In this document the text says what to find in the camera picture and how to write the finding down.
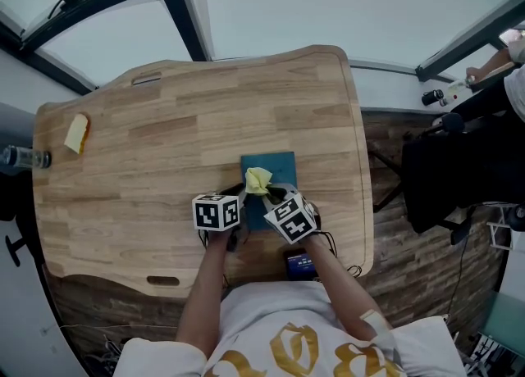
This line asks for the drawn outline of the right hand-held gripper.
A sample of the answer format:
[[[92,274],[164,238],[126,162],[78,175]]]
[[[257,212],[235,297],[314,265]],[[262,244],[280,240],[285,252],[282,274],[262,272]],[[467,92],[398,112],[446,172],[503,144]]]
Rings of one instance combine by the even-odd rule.
[[[269,184],[268,191],[271,196],[262,197],[266,210],[263,218],[288,244],[318,231],[313,206],[293,184]]]

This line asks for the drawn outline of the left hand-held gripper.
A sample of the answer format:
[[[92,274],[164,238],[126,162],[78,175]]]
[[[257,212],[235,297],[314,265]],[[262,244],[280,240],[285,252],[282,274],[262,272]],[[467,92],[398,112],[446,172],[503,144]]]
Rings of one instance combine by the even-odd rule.
[[[240,224],[246,222],[244,183],[238,183],[218,193],[200,194],[192,200],[194,228],[204,247],[211,232],[228,232],[228,252],[235,252],[240,241]]]

